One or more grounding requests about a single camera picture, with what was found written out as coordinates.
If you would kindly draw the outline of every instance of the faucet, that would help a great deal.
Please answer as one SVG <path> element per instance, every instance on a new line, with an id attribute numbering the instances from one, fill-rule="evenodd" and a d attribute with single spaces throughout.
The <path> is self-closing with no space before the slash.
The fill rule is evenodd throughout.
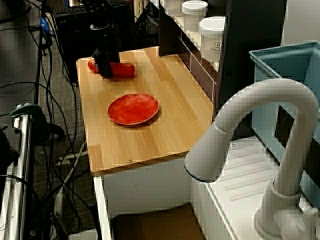
<path id="1" fill-rule="evenodd" d="M 292 104 L 296 116 L 275 179 L 270 181 L 255 214 L 254 227 L 266 240 L 320 240 L 320 226 L 316 234 L 319 210 L 303 213 L 299 208 L 300 181 L 319 114 L 317 98 L 302 83 L 274 78 L 240 90 L 223 105 L 214 123 L 191 148 L 184 167 L 198 181 L 215 182 L 240 121 L 255 108 L 274 102 Z"/>

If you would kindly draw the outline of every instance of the blue plastic container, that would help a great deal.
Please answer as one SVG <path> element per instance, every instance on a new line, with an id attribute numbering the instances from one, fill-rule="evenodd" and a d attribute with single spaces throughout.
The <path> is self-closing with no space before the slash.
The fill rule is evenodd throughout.
<path id="1" fill-rule="evenodd" d="M 250 51 L 255 63 L 254 82 L 266 79 L 286 78 L 298 81 L 312 90 L 320 105 L 320 44 L 316 41 Z M 263 105 L 252 113 L 252 129 L 273 155 L 281 162 L 285 148 L 275 137 L 279 106 L 293 118 L 295 109 L 288 103 Z M 313 138 L 320 144 L 320 122 Z M 320 208 L 320 186 L 303 172 L 302 191 L 317 208 Z"/>

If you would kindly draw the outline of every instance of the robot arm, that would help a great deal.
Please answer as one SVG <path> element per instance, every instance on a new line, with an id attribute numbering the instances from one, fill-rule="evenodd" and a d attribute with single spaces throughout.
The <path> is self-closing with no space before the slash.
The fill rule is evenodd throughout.
<path id="1" fill-rule="evenodd" d="M 93 24 L 90 26 L 96 39 L 97 49 L 92 57 L 102 77 L 113 75 L 110 62 L 119 63 L 122 45 L 118 25 L 114 22 L 114 9 L 107 0 L 82 0 Z"/>

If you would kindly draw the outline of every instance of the white jar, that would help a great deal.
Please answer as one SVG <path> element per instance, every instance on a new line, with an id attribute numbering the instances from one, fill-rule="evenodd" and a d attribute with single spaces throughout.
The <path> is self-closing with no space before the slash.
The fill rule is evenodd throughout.
<path id="1" fill-rule="evenodd" d="M 199 22 L 205 18 L 208 11 L 208 3 L 200 0 L 186 1 L 182 4 L 183 27 L 189 32 L 199 31 Z"/>
<path id="2" fill-rule="evenodd" d="M 224 16 L 212 16 L 203 19 L 199 23 L 201 57 L 211 63 L 220 61 L 225 20 Z"/>
<path id="3" fill-rule="evenodd" d="M 164 12 L 170 17 L 182 17 L 182 4 L 185 0 L 164 0 Z"/>

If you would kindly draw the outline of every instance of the jar lid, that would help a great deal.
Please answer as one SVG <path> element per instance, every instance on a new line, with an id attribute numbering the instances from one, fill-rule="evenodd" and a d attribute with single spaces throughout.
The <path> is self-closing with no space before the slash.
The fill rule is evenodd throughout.
<path id="1" fill-rule="evenodd" d="M 182 12 L 188 15 L 205 16 L 208 12 L 208 3 L 201 0 L 185 1 L 182 4 Z"/>
<path id="2" fill-rule="evenodd" d="M 199 23 L 199 32 L 210 39 L 222 39 L 225 29 L 225 16 L 211 16 Z"/>

